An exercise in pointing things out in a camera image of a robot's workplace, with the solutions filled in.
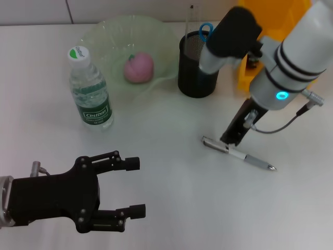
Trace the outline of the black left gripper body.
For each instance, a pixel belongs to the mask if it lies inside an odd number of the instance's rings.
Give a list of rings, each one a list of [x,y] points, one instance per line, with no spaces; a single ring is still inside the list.
[[[62,174],[14,179],[7,210],[16,226],[66,217],[75,223],[79,233],[88,233],[98,206],[97,174],[91,159],[84,156]]]

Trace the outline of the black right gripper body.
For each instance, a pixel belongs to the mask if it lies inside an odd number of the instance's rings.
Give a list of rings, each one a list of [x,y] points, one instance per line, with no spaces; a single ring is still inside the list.
[[[267,109],[260,107],[252,98],[246,99],[242,106],[240,107],[237,114],[232,119],[231,123],[229,124],[228,128],[226,129],[227,132],[239,132],[243,136],[250,130],[249,128],[244,127],[245,118],[250,114],[252,110],[258,112],[258,115],[254,119],[254,124],[259,121],[267,112]]]

